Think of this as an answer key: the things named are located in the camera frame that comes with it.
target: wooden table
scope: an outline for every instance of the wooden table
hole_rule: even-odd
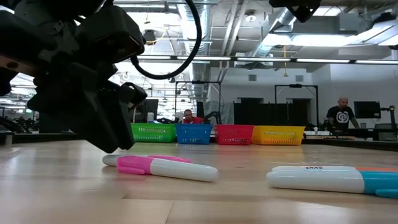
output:
[[[130,153],[171,154],[219,169],[217,183],[118,174],[85,141],[0,149],[4,224],[397,223],[398,200],[270,188],[275,166],[398,168],[398,153],[333,146],[136,144]]]

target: black t-shirt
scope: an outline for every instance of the black t-shirt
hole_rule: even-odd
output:
[[[333,126],[336,127],[337,130],[347,130],[349,121],[355,118],[355,115],[349,106],[346,108],[334,106],[329,109],[327,117],[334,119]]]

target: marker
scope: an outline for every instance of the marker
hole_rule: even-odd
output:
[[[214,167],[153,157],[119,156],[116,167],[119,172],[127,174],[151,174],[205,182],[218,180],[218,170]]]
[[[398,169],[384,167],[345,167],[345,166],[279,166],[272,168],[272,171],[288,170],[345,170],[345,171],[389,171],[398,172]]]
[[[141,157],[150,157],[150,158],[158,158],[158,159],[166,159],[170,161],[177,162],[187,162],[192,163],[191,160],[177,157],[177,156],[165,156],[165,155],[106,155],[102,158],[102,162],[108,166],[116,166],[116,160],[119,156],[141,156]]]
[[[356,170],[279,170],[267,174],[275,188],[323,190],[398,198],[398,172]]]

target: green basket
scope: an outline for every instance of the green basket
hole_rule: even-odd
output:
[[[131,124],[131,131],[136,142],[174,142],[174,124]]]

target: basket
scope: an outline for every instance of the basket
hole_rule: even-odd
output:
[[[174,142],[174,124],[131,124],[134,140],[137,142]]]
[[[216,142],[222,145],[248,145],[253,128],[253,125],[218,124],[215,126]]]
[[[211,124],[176,124],[179,144],[209,144]]]
[[[253,144],[301,145],[305,127],[294,126],[255,126]]]

